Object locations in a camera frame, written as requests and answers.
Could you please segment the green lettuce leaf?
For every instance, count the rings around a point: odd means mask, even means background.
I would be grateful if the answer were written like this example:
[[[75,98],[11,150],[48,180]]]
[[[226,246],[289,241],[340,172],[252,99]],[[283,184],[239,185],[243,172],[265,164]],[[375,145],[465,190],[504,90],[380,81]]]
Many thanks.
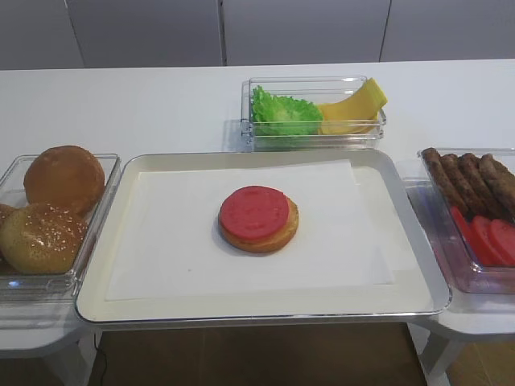
[[[323,115],[312,102],[277,96],[257,86],[252,95],[252,120],[257,136],[317,134]]]

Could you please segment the clear lettuce cheese container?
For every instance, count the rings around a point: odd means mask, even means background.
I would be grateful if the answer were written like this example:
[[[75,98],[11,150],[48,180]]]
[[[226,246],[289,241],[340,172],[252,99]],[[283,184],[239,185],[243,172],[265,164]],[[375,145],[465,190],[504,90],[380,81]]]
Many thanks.
[[[242,85],[242,133],[254,141],[375,141],[387,103],[367,76],[254,77]]]

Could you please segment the red tomato slice on bun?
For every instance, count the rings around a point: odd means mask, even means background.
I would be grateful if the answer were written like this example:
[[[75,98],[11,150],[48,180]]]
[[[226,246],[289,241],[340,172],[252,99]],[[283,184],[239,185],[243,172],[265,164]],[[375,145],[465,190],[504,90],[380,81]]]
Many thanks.
[[[221,226],[242,240],[273,236],[287,223],[290,209],[284,193],[264,186],[247,186],[235,190],[222,203]]]

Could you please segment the bottom bun on tray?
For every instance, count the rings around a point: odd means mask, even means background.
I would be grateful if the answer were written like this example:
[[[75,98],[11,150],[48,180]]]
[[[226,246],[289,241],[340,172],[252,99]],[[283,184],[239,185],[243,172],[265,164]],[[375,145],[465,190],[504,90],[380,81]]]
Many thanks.
[[[290,199],[286,198],[289,207],[289,215],[286,224],[272,236],[259,240],[243,240],[230,233],[220,221],[219,230],[223,238],[233,247],[249,253],[274,253],[286,246],[295,236],[299,227],[299,209]]]

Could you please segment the white paper sheet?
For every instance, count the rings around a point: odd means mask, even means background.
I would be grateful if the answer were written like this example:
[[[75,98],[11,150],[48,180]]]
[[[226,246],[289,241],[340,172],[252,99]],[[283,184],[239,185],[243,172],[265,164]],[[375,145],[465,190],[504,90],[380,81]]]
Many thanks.
[[[299,208],[282,250],[233,248],[219,208],[240,187],[278,189]],[[373,226],[348,162],[273,168],[141,172],[122,221],[109,300],[241,294],[389,284]]]

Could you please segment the yellow cheese slices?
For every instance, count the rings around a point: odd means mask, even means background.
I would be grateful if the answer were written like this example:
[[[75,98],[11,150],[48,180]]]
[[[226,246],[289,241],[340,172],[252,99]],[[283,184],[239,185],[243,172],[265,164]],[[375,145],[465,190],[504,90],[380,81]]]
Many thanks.
[[[373,79],[367,79],[351,96],[336,102],[318,105],[323,123],[318,134],[342,135],[360,133],[372,129],[366,125],[377,121],[380,110],[388,102],[381,87]]]

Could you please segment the white serving tray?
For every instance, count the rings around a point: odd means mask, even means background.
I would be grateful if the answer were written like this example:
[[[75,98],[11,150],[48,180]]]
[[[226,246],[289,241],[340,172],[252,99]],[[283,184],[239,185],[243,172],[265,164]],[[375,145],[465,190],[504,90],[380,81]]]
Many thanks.
[[[393,281],[389,284],[258,291],[241,294],[109,300],[122,221],[141,172],[178,172],[348,162]],[[147,154],[126,163],[76,297],[86,321],[168,326],[310,323],[338,318],[411,321],[442,312],[451,291],[389,156],[378,150],[282,153]]]

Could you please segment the plain brown bun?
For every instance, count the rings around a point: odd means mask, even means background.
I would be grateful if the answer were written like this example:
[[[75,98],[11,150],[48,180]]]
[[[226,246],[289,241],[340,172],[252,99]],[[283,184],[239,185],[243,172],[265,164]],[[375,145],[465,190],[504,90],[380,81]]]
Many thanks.
[[[105,172],[88,150],[57,146],[31,163],[23,186],[28,203],[50,203],[84,217],[104,193]]]

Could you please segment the clear patty tomato container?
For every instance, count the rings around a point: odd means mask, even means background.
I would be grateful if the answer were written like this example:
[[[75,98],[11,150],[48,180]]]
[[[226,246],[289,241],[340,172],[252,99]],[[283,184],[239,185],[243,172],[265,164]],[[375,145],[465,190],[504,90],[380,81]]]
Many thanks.
[[[468,152],[482,156],[491,153],[494,158],[507,166],[514,173],[514,151],[512,149],[436,149],[441,154],[454,153],[462,155]],[[443,259],[450,272],[453,285],[471,294],[513,294],[513,267],[486,267],[480,265],[468,242],[464,240],[455,221],[453,220],[447,201],[426,169],[425,163],[418,156],[427,173],[428,196],[423,200],[430,217],[436,240],[441,245],[439,257]]]

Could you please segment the sesame bun front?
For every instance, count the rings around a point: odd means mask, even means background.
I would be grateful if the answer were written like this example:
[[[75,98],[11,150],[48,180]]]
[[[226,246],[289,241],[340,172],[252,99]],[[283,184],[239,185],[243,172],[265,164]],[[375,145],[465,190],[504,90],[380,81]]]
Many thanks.
[[[23,274],[66,273],[87,230],[87,223],[67,208],[33,203],[5,219],[1,226],[1,252]]]

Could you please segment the sesame bun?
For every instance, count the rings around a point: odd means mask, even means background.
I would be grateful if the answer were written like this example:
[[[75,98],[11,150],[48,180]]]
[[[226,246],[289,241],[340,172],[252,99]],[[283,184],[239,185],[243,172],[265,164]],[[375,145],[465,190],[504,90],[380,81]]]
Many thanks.
[[[0,204],[0,228],[5,223],[6,219],[16,211],[15,207],[1,203]]]
[[[67,208],[33,203],[5,219],[1,226],[1,252],[23,274],[66,273],[87,230],[87,223]]]

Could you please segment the brown patty stack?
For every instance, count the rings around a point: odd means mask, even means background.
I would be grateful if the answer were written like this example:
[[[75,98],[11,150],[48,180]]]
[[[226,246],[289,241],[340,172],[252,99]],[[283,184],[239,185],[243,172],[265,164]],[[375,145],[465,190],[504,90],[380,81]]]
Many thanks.
[[[514,222],[514,173],[493,154],[441,154],[430,147],[420,156],[448,205],[465,219]]]

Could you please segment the red tomato slices stack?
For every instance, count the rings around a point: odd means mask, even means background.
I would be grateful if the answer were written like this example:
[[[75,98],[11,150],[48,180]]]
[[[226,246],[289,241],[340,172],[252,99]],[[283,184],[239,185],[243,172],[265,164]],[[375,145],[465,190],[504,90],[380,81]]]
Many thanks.
[[[486,267],[514,266],[514,225],[501,219],[475,216],[467,222],[457,207],[451,216],[476,259]]]

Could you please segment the sesame bun left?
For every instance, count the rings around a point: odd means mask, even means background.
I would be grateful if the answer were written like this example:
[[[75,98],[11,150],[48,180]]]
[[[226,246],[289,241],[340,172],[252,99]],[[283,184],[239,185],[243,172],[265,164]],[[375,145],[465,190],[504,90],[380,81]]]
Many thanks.
[[[6,219],[16,211],[15,207],[1,203],[0,204],[0,228],[5,223]]]

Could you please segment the clear bun container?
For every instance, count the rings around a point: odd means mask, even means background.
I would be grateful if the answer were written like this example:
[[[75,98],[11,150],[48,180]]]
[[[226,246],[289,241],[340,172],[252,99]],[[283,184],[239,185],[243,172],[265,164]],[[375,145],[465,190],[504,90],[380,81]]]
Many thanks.
[[[1,298],[9,301],[32,300],[37,297],[67,294],[72,296],[85,274],[89,258],[100,235],[105,217],[113,201],[121,174],[121,159],[116,154],[96,154],[105,173],[105,192],[85,220],[89,226],[72,267],[59,274],[21,274],[1,270]],[[24,175],[36,159],[34,154],[19,155],[1,173],[1,202],[12,207],[27,205]]]

